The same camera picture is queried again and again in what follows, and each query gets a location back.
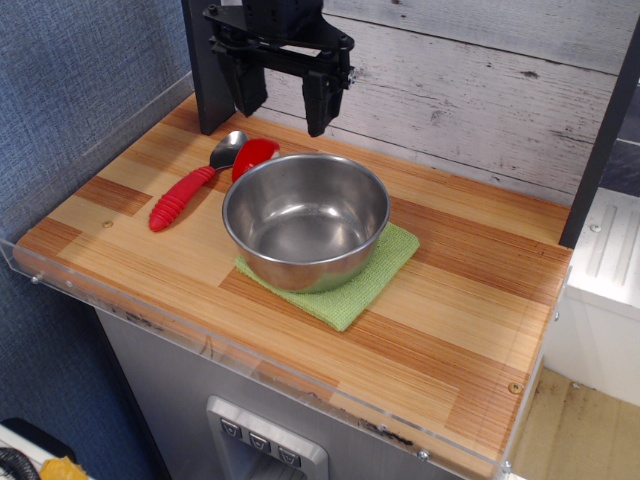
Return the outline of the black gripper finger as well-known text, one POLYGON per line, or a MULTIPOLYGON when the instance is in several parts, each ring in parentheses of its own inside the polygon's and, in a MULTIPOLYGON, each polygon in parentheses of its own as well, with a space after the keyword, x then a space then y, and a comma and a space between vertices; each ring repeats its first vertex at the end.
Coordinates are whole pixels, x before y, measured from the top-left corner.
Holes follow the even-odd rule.
POLYGON ((343 89, 333 76, 317 72, 303 78, 302 89, 308 133, 311 137, 321 136, 339 115, 343 89))
POLYGON ((216 50, 220 69, 236 109, 253 115, 267 100, 264 65, 256 50, 216 50))

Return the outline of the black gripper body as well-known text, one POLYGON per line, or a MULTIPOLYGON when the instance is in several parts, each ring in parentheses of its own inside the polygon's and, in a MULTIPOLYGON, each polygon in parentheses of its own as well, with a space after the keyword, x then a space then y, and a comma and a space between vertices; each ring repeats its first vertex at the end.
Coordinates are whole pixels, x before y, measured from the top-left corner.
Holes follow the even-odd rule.
POLYGON ((332 85, 352 84, 355 41, 323 17, 322 1, 243 1, 207 7, 212 51, 234 62, 305 77, 326 75, 332 85))

